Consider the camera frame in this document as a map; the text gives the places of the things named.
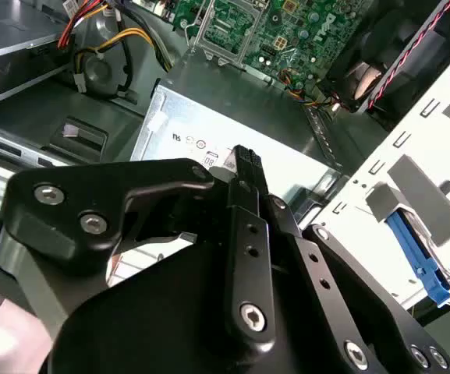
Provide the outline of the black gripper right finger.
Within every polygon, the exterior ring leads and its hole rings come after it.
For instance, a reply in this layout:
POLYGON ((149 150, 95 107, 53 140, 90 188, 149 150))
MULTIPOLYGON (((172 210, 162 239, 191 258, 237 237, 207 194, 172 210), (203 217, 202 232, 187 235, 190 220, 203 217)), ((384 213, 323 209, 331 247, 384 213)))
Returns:
POLYGON ((268 192, 261 159, 248 152, 253 184, 274 246, 292 275, 285 318, 313 373, 450 373, 450 357, 320 225, 301 231, 268 192))

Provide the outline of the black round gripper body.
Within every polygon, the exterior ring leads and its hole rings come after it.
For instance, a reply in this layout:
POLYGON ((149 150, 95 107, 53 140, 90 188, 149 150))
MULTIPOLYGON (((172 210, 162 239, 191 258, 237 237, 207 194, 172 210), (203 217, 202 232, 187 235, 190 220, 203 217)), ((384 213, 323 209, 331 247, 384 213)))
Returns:
POLYGON ((48 356, 50 373, 347 373, 292 238, 274 241, 276 339, 254 356, 225 325, 225 254, 184 249, 81 305, 48 356), (280 270, 278 264, 284 263, 280 270))

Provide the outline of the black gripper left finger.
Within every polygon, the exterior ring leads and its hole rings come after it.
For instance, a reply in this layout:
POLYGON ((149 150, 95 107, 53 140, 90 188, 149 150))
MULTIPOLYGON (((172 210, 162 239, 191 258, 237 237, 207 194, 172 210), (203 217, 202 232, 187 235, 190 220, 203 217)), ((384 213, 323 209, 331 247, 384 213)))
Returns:
POLYGON ((209 244, 225 254, 225 325, 275 342, 268 221, 248 152, 227 182, 188 158, 36 168, 13 175, 0 211, 0 293, 58 337, 93 297, 209 244))

